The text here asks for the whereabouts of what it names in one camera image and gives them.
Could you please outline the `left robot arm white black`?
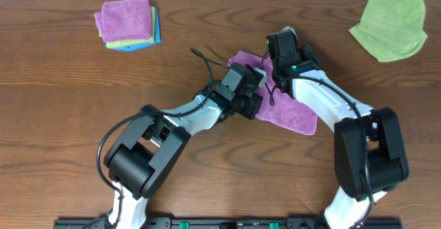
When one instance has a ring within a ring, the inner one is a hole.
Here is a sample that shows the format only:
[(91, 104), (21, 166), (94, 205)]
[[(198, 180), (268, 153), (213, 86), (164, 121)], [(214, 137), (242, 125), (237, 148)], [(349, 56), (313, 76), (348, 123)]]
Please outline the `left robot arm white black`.
[(163, 184), (191, 136), (235, 113), (254, 119), (263, 100), (256, 89), (266, 81), (265, 71), (233, 63), (222, 80), (210, 80), (191, 102), (172, 110), (149, 104), (123, 121), (126, 128), (103, 160), (115, 190), (105, 227), (141, 228), (147, 200)]

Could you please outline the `purple microfiber cloth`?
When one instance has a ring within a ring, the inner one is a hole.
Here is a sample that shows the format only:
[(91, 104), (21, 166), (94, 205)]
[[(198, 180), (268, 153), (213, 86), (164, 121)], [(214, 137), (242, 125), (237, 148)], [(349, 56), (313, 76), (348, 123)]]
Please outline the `purple microfiber cloth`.
[[(227, 62), (227, 65), (231, 66), (234, 62), (237, 62), (242, 65), (248, 64), (253, 68), (257, 68), (260, 67), (261, 60), (262, 57), (240, 50), (237, 55)], [(271, 78), (273, 66), (269, 57), (263, 61), (263, 70), (269, 76), (266, 84), (268, 84), (269, 88), (273, 88), (275, 85)], [(276, 89), (273, 95), (275, 105), (272, 106), (269, 102), (270, 96), (266, 86), (258, 88), (256, 94), (259, 94), (263, 98), (260, 110), (256, 114), (257, 119), (268, 121), (276, 126), (302, 135), (315, 134), (318, 116), (305, 104), (291, 99), (288, 94), (281, 93), (279, 89)]]

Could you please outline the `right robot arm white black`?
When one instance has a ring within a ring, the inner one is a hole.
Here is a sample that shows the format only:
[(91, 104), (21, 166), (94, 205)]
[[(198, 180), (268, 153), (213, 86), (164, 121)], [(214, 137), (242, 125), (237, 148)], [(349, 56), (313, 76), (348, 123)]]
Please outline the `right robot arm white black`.
[(334, 133), (339, 189), (324, 211), (328, 228), (362, 228), (376, 202), (409, 177), (397, 114), (360, 103), (334, 84), (310, 46), (269, 41), (275, 87), (305, 104)]

